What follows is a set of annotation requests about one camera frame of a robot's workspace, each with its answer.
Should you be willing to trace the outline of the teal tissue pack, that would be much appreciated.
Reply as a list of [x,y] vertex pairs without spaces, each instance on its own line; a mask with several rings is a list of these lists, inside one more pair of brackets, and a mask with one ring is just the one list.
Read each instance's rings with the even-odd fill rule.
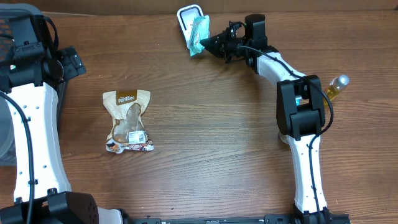
[[193,20],[190,43],[188,49],[190,56],[202,53],[205,47],[200,43],[210,36],[210,17],[209,15],[199,16]]

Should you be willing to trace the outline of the snack packet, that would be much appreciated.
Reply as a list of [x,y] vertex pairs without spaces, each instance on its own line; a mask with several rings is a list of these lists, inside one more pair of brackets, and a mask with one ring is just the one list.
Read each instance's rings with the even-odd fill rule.
[[103,104],[113,120],[106,139],[106,150],[153,151],[154,143],[143,125],[141,116],[150,102],[146,90],[118,90],[103,93]]

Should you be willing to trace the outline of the small kleenex tissue pack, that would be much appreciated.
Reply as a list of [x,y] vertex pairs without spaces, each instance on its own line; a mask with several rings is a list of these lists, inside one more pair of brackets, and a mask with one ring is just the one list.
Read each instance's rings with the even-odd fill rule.
[[300,104],[300,100],[301,100],[301,99],[302,99],[301,96],[296,97],[295,102],[296,102],[296,105],[297,105],[297,106]]

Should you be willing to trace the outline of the yellow bottle silver cap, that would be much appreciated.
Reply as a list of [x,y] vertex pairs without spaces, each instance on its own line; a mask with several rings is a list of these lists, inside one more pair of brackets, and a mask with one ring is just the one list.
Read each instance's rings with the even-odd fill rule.
[[340,75],[334,78],[324,91],[329,101],[333,101],[349,83],[350,79],[347,75]]

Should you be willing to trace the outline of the green lid jar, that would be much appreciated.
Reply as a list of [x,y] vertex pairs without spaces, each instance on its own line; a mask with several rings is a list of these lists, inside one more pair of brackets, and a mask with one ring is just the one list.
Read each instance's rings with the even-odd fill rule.
[[289,135],[284,135],[279,131],[279,138],[282,142],[284,142],[285,144],[289,143]]

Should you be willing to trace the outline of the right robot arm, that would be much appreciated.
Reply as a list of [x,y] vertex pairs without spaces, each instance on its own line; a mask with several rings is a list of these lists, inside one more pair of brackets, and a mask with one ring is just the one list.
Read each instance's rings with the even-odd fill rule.
[[225,62],[245,59],[248,67],[275,85],[276,120],[290,146],[295,175],[291,223],[331,223],[320,175],[321,134],[330,127],[323,102],[327,99],[316,75],[306,76],[286,63],[268,44],[265,16],[251,14],[244,22],[230,22],[222,33],[203,39],[204,48]]

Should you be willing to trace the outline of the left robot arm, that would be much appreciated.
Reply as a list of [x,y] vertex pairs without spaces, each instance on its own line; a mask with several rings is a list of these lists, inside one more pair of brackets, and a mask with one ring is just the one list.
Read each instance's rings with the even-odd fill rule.
[[119,209],[97,206],[90,194],[73,192],[60,155],[57,128],[59,84],[85,73],[73,47],[59,49],[47,16],[6,19],[11,48],[1,62],[1,97],[11,112],[17,158],[14,205],[2,223],[127,223]]

